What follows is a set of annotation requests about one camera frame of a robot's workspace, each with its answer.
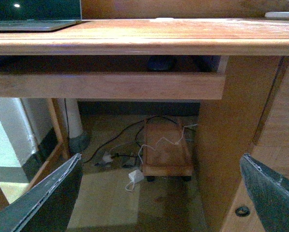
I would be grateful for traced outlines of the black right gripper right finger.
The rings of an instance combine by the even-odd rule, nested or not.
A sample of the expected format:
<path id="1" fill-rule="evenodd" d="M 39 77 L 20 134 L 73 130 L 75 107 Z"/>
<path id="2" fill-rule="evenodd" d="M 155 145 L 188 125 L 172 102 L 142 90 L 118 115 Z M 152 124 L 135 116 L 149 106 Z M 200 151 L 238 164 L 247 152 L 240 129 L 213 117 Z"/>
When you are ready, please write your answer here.
<path id="1" fill-rule="evenodd" d="M 244 154 L 241 175 L 257 216 L 267 232 L 289 232 L 289 179 Z"/>

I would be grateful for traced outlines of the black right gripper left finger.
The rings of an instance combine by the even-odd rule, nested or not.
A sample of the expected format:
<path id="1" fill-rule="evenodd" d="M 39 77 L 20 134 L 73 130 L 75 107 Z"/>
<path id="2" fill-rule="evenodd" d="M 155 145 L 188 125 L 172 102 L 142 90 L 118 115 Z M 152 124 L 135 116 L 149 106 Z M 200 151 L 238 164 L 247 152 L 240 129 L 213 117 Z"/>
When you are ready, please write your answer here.
<path id="1" fill-rule="evenodd" d="M 0 232 L 66 231 L 82 176 L 81 154 L 75 154 L 0 211 Z"/>

